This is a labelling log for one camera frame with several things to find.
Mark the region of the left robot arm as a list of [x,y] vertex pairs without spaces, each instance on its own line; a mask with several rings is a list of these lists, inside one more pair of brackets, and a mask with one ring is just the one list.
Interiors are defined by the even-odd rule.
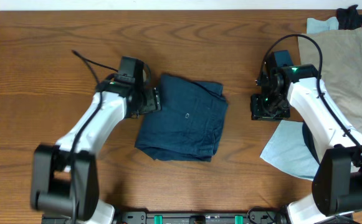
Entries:
[[99,198],[96,157],[124,119],[161,109],[157,88],[103,81],[77,124],[32,161],[30,203],[63,223],[112,223],[115,208]]

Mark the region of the navy blue shorts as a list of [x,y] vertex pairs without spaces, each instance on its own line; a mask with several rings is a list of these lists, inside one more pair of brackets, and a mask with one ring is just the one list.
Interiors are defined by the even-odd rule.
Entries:
[[135,147],[154,160],[209,162],[228,108],[223,84],[162,75],[161,110],[146,114]]

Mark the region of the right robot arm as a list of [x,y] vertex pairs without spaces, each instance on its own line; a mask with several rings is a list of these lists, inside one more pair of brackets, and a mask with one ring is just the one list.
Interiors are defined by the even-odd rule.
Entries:
[[290,203],[278,223],[323,223],[362,210],[362,134],[326,91],[313,65],[261,71],[251,97],[253,120],[280,120],[295,108],[310,130],[319,168],[310,195]]

